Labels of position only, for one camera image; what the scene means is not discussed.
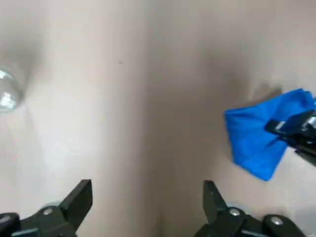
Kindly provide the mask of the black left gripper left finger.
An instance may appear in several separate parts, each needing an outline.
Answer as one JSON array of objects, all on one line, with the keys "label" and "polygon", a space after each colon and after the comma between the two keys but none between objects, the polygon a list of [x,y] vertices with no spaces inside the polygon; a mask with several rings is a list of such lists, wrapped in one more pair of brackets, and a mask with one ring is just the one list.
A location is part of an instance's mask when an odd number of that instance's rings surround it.
[{"label": "black left gripper left finger", "polygon": [[0,215],[2,237],[75,237],[92,207],[92,181],[81,180],[58,205],[48,205],[20,219],[14,212]]}]

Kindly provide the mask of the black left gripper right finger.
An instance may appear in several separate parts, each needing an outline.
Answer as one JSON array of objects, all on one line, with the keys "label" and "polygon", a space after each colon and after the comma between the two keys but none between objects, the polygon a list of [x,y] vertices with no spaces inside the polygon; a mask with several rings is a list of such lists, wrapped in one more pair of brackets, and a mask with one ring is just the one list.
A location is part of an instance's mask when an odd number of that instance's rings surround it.
[{"label": "black left gripper right finger", "polygon": [[268,214],[258,220],[229,207],[213,181],[203,182],[203,209],[207,218],[196,237],[300,237],[301,229],[289,218]]}]

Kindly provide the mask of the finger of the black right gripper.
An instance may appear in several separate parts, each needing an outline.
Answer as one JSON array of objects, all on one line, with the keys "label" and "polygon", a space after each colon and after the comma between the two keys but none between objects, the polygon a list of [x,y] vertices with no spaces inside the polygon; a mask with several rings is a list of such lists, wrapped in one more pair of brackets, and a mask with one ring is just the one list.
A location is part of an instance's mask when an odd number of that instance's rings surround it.
[{"label": "finger of the black right gripper", "polygon": [[265,130],[278,136],[315,136],[316,111],[309,110],[296,114],[285,121],[271,119],[266,124]]},{"label": "finger of the black right gripper", "polygon": [[316,139],[302,134],[278,134],[277,138],[295,150],[295,153],[312,165],[316,164]]}]

